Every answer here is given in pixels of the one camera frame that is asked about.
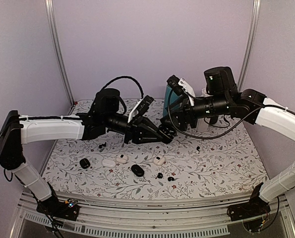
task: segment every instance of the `table surface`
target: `table surface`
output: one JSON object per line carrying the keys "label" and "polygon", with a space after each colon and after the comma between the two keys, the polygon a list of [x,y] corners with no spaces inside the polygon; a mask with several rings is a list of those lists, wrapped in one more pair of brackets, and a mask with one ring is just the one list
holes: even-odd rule
{"label": "table surface", "polygon": [[[137,100],[125,100],[128,111]],[[82,100],[73,113],[87,112],[92,101]],[[146,116],[159,125],[164,100],[155,100]],[[230,119],[231,125],[237,119]],[[219,119],[217,125],[225,125]],[[195,135],[213,136],[225,128],[208,127]],[[120,154],[129,156],[129,163],[113,169],[102,166],[103,159],[115,160]],[[153,164],[156,156],[165,156],[162,166]],[[79,161],[87,158],[91,167],[84,170]],[[145,171],[136,177],[130,167],[138,164]],[[55,190],[90,196],[123,199],[182,199],[248,192],[267,180],[262,161],[241,123],[236,129],[214,140],[200,140],[178,134],[168,145],[147,143],[124,144],[123,135],[109,132],[90,141],[59,140],[50,156],[43,178]]]}

